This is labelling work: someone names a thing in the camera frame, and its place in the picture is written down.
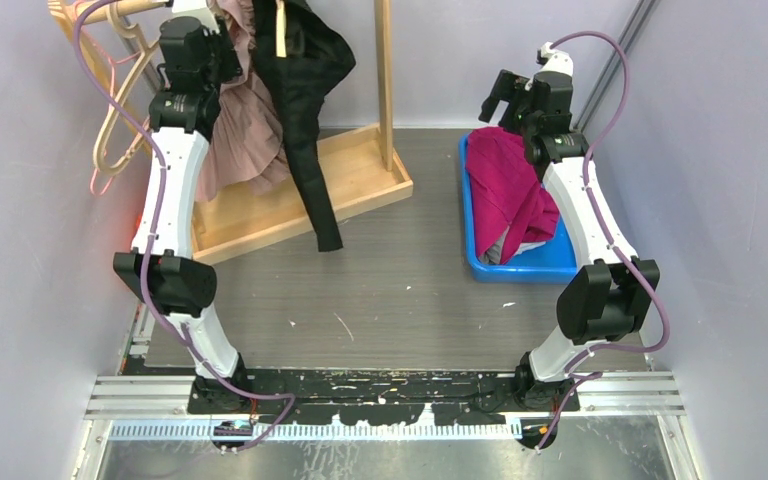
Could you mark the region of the pink pleated garment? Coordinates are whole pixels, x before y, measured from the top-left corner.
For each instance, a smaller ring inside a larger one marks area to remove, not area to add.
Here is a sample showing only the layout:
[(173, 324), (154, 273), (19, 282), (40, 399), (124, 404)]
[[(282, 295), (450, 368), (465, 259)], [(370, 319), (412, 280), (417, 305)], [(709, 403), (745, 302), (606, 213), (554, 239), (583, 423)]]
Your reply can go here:
[(243, 184), (263, 195), (288, 179), (283, 129), (270, 92), (252, 62), (256, 46), (251, 1), (214, 1), (242, 73), (221, 86), (220, 115), (201, 168), (195, 200), (209, 202), (228, 186)]

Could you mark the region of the white skirt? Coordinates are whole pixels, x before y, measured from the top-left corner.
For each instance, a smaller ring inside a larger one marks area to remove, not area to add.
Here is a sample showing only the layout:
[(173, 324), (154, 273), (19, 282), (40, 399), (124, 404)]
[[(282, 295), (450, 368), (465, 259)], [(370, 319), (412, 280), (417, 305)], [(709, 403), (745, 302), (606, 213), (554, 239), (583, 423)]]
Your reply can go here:
[(520, 243), (514, 253), (514, 256), (521, 255), (525, 252), (532, 251), (534, 249), (540, 248), (546, 244), (546, 241), (542, 242), (523, 242)]

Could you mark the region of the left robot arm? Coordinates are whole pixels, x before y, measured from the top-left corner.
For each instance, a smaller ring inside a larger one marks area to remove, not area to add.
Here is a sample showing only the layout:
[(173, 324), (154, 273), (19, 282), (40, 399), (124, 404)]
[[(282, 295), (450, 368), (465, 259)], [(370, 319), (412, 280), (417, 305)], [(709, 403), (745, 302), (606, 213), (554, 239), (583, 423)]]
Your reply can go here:
[(242, 70), (227, 29), (192, 15), (164, 22), (159, 46), (166, 85), (149, 105), (153, 158), (146, 201), (131, 248), (115, 254), (113, 268), (193, 358), (188, 413), (240, 413), (252, 388), (218, 319), (215, 269), (194, 258), (191, 222), (221, 86)]

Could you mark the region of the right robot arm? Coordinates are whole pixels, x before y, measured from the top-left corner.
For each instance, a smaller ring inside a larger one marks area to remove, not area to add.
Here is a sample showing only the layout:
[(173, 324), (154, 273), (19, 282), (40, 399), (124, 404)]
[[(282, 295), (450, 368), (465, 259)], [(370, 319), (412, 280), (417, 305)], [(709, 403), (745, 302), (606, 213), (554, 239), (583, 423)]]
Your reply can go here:
[(481, 106), (523, 140), (524, 156), (559, 208), (578, 271), (556, 302), (557, 327), (526, 353), (511, 384), (514, 401), (537, 411), (559, 403), (574, 386), (572, 371), (586, 357), (640, 330), (660, 270), (625, 243), (598, 185), (589, 143), (571, 127), (572, 78), (541, 70), (527, 78), (501, 70)]

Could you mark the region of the magenta dress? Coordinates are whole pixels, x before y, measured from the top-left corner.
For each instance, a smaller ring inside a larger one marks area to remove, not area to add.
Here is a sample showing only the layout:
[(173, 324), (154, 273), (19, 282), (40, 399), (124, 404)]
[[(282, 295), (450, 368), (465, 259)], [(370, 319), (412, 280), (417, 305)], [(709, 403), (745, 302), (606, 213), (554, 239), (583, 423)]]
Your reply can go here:
[(500, 127), (476, 129), (466, 156), (480, 261), (503, 265), (520, 243), (554, 237), (559, 209), (527, 162), (520, 136)]

